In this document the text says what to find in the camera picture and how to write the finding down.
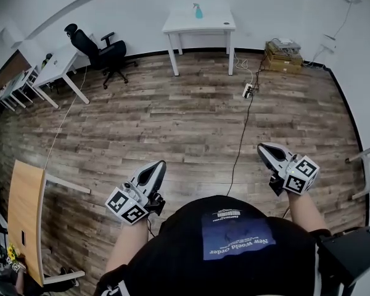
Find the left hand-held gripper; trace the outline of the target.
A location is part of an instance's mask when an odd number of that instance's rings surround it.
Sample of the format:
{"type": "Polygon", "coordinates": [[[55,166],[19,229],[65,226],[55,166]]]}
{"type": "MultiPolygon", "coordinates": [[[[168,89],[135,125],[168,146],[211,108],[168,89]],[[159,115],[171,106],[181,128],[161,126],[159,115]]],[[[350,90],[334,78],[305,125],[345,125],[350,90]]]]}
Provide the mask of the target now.
{"type": "Polygon", "coordinates": [[[122,222],[133,225],[150,213],[160,215],[165,201],[158,193],[167,165],[164,160],[150,162],[134,172],[132,181],[116,187],[105,206],[122,222]]]}

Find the small white desk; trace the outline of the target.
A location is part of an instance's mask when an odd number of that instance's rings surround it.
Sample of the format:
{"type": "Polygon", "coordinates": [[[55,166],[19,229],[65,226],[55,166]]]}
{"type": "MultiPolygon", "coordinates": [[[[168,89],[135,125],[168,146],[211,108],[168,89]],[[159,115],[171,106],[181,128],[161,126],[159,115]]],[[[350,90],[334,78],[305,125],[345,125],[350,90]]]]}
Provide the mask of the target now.
{"type": "Polygon", "coordinates": [[[15,96],[16,93],[21,94],[27,101],[33,103],[32,99],[23,92],[23,89],[25,86],[31,87],[30,78],[33,72],[37,72],[36,68],[36,65],[32,65],[31,68],[20,72],[2,87],[0,90],[0,103],[6,109],[14,112],[18,105],[24,109],[26,108],[26,105],[15,96]]]}

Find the person's right forearm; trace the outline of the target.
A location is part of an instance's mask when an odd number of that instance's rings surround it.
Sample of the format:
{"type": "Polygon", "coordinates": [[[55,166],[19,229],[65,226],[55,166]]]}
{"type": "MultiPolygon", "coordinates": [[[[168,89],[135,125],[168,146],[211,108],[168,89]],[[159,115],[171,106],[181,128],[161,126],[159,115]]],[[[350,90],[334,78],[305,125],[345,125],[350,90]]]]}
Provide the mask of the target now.
{"type": "Polygon", "coordinates": [[[292,221],[308,232],[327,229],[327,224],[308,193],[297,195],[288,192],[292,221]]]}

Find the white table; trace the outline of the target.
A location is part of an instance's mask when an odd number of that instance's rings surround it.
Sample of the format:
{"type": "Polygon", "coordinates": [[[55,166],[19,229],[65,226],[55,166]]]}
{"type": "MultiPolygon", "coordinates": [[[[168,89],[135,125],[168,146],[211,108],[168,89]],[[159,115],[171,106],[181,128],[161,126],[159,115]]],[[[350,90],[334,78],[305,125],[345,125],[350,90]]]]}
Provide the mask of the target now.
{"type": "Polygon", "coordinates": [[[202,11],[203,18],[198,19],[195,11],[187,9],[173,9],[162,28],[168,45],[168,54],[173,69],[174,76],[179,76],[179,70],[176,62],[174,45],[180,55],[183,54],[181,45],[182,34],[199,33],[219,33],[222,32],[225,38],[226,54],[228,59],[228,75],[233,75],[234,68],[234,44],[233,34],[236,30],[236,24],[230,8],[223,7],[215,10],[202,11]]]}

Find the brown cardboard box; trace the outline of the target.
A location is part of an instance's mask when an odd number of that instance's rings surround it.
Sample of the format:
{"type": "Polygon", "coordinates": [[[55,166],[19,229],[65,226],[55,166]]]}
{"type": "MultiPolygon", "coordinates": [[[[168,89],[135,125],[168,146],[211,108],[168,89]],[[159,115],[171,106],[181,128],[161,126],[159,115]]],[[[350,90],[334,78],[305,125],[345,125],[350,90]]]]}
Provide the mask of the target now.
{"type": "Polygon", "coordinates": [[[265,44],[262,67],[269,71],[298,74],[302,70],[303,58],[298,51],[279,50],[272,41],[265,44]]]}

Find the white wall socket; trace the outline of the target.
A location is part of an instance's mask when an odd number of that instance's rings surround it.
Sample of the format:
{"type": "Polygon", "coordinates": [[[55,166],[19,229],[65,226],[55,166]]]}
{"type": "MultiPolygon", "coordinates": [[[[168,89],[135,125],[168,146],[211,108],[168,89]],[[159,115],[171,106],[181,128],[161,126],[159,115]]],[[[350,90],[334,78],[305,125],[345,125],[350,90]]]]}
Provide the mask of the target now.
{"type": "Polygon", "coordinates": [[[320,45],[322,45],[325,50],[333,54],[336,50],[337,40],[334,37],[323,33],[321,35],[320,45]]]}

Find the yellow flowers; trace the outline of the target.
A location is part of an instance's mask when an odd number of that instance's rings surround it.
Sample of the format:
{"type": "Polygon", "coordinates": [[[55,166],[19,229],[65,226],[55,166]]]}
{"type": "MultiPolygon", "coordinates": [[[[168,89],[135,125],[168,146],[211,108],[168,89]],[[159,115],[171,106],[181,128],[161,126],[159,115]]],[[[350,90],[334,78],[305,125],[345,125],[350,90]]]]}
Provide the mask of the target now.
{"type": "Polygon", "coordinates": [[[21,262],[22,254],[13,244],[7,246],[7,264],[18,264],[21,262]]]}

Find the person's left forearm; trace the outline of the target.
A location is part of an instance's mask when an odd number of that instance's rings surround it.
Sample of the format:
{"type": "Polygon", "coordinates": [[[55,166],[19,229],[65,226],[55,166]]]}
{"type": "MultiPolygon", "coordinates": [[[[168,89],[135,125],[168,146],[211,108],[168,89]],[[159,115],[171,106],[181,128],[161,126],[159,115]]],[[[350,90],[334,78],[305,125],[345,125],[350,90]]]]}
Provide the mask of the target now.
{"type": "Polygon", "coordinates": [[[133,225],[124,224],[107,261],[105,272],[108,273],[121,265],[127,265],[147,244],[148,240],[147,218],[143,218],[133,225]]]}

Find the wooden table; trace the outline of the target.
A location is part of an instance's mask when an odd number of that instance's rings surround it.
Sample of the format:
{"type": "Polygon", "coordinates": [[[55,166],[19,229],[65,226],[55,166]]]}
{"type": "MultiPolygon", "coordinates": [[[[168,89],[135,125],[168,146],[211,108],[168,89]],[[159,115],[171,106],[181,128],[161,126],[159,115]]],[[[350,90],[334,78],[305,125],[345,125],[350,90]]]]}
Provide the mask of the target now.
{"type": "Polygon", "coordinates": [[[41,218],[46,183],[90,194],[91,190],[57,178],[42,168],[15,161],[7,211],[9,242],[25,257],[29,275],[41,286],[82,278],[84,271],[45,277],[41,247],[41,218]]]}

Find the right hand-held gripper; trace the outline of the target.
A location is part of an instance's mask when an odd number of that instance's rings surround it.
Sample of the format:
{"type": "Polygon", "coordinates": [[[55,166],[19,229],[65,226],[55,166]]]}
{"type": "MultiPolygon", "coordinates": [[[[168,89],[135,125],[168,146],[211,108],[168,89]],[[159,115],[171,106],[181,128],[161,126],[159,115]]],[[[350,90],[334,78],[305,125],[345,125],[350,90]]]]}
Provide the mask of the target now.
{"type": "Polygon", "coordinates": [[[303,195],[314,183],[319,166],[308,156],[292,158],[285,146],[273,142],[259,143],[257,152],[268,169],[279,169],[270,179],[269,186],[279,196],[283,191],[303,195]],[[289,161],[281,168],[284,161],[289,161]]]}

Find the black mounted device box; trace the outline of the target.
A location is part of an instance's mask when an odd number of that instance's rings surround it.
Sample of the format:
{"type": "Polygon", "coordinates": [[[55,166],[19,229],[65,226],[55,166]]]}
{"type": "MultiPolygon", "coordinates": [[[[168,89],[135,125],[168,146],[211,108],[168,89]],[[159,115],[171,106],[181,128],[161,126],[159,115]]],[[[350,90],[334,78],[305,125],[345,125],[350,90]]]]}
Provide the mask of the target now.
{"type": "Polygon", "coordinates": [[[317,240],[320,296],[352,296],[370,270],[370,227],[355,227],[317,240]]]}

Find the black office chair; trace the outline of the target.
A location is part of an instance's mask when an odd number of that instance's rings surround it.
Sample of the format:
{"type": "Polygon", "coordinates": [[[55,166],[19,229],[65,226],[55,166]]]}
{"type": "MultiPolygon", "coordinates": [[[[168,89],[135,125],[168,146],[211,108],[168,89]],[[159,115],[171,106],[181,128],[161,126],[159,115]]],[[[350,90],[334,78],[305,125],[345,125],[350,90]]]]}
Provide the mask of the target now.
{"type": "Polygon", "coordinates": [[[127,61],[125,59],[127,48],[123,40],[110,42],[110,37],[115,33],[111,32],[101,38],[105,41],[106,47],[99,48],[97,44],[89,38],[83,30],[79,29],[75,23],[67,25],[64,29],[73,46],[86,55],[94,70],[101,71],[104,76],[107,76],[103,82],[103,88],[107,89],[108,81],[115,73],[123,79],[124,83],[128,83],[128,79],[122,73],[122,69],[133,65],[138,66],[134,60],[127,61]]]}

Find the black printed t-shirt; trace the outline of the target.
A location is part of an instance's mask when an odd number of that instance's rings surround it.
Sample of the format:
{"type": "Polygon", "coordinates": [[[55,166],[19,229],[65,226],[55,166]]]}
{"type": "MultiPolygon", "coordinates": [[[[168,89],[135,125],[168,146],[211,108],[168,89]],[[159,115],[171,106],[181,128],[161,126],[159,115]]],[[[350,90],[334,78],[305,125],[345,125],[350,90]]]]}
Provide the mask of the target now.
{"type": "Polygon", "coordinates": [[[315,296],[317,240],[330,235],[232,197],[198,199],[127,265],[105,272],[93,296],[315,296]]]}

